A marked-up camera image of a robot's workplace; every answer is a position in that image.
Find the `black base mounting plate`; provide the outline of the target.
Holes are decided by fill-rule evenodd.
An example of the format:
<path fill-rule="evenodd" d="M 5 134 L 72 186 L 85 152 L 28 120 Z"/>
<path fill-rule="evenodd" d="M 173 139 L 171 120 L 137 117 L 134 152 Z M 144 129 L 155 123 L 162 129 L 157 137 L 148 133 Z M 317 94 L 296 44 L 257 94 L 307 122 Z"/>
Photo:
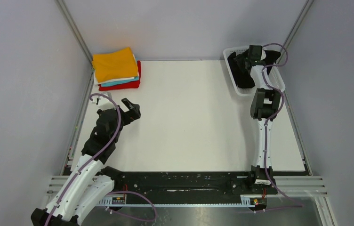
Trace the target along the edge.
<path fill-rule="evenodd" d="M 153 204 L 238 203 L 241 195 L 260 195 L 245 186 L 248 171 L 123 172 L 110 166 L 96 176 L 109 176 L 114 191 L 139 193 Z"/>

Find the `small electronics module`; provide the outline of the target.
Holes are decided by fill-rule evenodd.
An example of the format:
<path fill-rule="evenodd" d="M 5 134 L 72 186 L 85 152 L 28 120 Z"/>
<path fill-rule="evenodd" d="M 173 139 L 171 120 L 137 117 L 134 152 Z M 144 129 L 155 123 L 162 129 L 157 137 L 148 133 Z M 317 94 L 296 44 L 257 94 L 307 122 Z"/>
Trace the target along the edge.
<path fill-rule="evenodd" d="M 258 206 L 258 205 L 267 205 L 267 199 L 266 198 L 251 198 L 250 199 L 251 204 Z"/>
<path fill-rule="evenodd" d="M 126 203 L 126 199 L 124 196 L 113 196 L 111 203 L 112 205 L 124 205 Z"/>

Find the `black t shirt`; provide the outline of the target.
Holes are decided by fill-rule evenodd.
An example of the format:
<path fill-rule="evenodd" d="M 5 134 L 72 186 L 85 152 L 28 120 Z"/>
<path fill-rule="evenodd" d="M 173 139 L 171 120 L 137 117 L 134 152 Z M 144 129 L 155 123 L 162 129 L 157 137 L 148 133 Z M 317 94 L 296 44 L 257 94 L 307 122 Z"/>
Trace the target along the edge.
<path fill-rule="evenodd" d="M 281 56 L 281 52 L 275 50 L 265 50 L 266 57 L 263 60 L 264 65 L 272 65 L 274 64 Z M 255 83 L 246 70 L 241 70 L 237 63 L 235 62 L 235 58 L 237 57 L 236 52 L 231 53 L 227 60 L 235 81 L 235 84 L 238 88 L 241 89 L 251 89 L 255 86 Z"/>

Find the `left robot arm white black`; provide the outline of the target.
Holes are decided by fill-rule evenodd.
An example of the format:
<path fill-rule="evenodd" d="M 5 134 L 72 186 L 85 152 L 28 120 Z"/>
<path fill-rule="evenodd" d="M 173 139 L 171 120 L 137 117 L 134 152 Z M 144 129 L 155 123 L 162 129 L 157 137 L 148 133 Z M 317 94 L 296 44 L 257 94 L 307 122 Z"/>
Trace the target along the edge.
<path fill-rule="evenodd" d="M 117 176 L 100 175 L 92 187 L 94 176 L 105 168 L 114 152 L 124 126 L 140 119 L 140 106 L 127 98 L 122 103 L 125 112 L 116 103 L 109 109 L 98 109 L 98 119 L 84 144 L 78 164 L 68 179 L 43 209 L 36 208 L 31 214 L 35 226 L 79 226 L 85 217 L 109 192 L 116 194 L 123 189 L 123 180 Z"/>

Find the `right small electronics module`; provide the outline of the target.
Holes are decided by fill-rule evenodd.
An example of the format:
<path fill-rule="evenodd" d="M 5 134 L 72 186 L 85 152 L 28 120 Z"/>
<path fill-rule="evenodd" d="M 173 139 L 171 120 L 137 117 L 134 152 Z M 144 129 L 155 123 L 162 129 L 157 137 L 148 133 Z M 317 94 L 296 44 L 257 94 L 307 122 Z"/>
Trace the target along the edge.
<path fill-rule="evenodd" d="M 266 198 L 251 198 L 250 199 L 251 204 L 258 206 L 258 205 L 267 205 L 267 199 Z"/>

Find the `teal folded t shirt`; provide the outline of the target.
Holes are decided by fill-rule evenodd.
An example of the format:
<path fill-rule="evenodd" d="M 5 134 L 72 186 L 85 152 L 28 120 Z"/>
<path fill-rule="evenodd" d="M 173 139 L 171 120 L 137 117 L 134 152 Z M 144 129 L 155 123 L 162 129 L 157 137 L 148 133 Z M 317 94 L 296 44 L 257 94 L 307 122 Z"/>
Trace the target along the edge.
<path fill-rule="evenodd" d="M 140 79 L 139 61 L 136 61 L 136 64 L 137 64 L 137 67 L 138 67 L 137 76 L 124 78 L 124 79 L 114 79 L 114 80 L 110 80 L 110 81 L 101 83 L 99 85 L 101 85 L 102 87 L 111 87 L 111 86 L 115 86 L 115 85 L 121 85 L 121 84 L 126 84 L 126 83 L 129 83 L 129 82 L 138 81 Z"/>

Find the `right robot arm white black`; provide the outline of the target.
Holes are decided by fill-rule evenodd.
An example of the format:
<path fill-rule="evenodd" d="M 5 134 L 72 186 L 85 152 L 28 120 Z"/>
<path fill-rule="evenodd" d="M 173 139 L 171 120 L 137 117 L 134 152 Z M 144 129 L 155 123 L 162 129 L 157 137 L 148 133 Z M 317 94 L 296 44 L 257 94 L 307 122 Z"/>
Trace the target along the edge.
<path fill-rule="evenodd" d="M 267 53 L 262 46 L 250 45 L 246 51 L 233 58 L 238 68 L 254 82 L 254 96 L 250 117 L 256 134 L 255 156 L 245 186 L 254 194 L 278 194 L 271 161 L 271 133 L 273 122 L 284 106 L 282 91 L 272 84 L 268 73 L 277 67 L 266 63 Z"/>

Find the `red folded t shirt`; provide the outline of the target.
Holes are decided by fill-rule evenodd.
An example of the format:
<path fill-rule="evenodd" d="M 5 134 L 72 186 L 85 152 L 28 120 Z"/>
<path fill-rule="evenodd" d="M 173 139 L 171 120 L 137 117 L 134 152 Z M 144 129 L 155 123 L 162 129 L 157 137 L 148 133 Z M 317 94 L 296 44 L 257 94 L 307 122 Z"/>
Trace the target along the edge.
<path fill-rule="evenodd" d="M 134 81 L 130 81 L 127 83 L 123 84 L 117 84 L 113 85 L 110 87 L 105 87 L 102 85 L 99 85 L 98 90 L 99 91 L 111 91 L 111 90 L 120 90 L 120 89 L 137 89 L 140 86 L 141 83 L 141 61 L 137 61 L 137 67 L 138 67 L 138 79 Z"/>

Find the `white plastic basket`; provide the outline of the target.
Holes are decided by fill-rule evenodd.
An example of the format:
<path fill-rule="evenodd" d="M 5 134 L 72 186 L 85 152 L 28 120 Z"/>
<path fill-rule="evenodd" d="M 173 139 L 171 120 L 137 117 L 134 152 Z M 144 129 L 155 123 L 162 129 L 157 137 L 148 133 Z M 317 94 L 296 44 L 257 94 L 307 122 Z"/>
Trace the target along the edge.
<path fill-rule="evenodd" d="M 226 48 L 223 50 L 223 56 L 224 56 L 224 60 L 225 60 L 225 63 L 226 63 L 226 67 L 227 67 L 227 70 L 228 70 L 228 73 L 229 73 L 229 76 L 230 76 L 230 79 L 232 81 L 232 85 L 233 85 L 233 88 L 234 88 L 234 91 L 235 93 L 238 95 L 238 96 L 241 96 L 241 97 L 247 97 L 247 96 L 250 96 L 252 94 L 255 93 L 256 91 L 256 88 L 250 88 L 250 89 L 243 89 L 243 88 L 239 88 L 236 83 L 235 83 L 235 79 L 233 77 L 233 73 L 232 73 L 232 69 L 231 69 L 231 66 L 229 65 L 228 63 L 228 60 L 227 58 L 233 53 L 235 52 L 237 55 L 238 54 L 241 54 L 243 53 L 244 51 L 248 50 L 249 49 L 249 46 L 239 46 L 239 47 L 231 47 L 231 48 Z M 275 66 L 271 69 L 270 73 L 268 74 L 269 75 L 269 81 L 271 83 L 271 85 L 273 87 L 276 87 L 278 89 L 280 89 L 281 91 L 284 91 L 285 90 L 285 84 L 284 84 L 284 81 L 281 77 L 281 74 L 279 72 L 279 69 L 276 68 Z"/>

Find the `left small electronics module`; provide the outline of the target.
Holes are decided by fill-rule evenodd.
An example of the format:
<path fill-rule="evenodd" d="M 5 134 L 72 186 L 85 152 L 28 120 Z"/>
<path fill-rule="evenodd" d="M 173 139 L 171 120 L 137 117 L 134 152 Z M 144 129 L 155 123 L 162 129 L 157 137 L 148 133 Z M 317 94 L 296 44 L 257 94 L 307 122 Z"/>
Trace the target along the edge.
<path fill-rule="evenodd" d="M 124 196 L 113 196 L 111 203 L 112 205 L 124 205 L 126 203 L 126 199 Z"/>

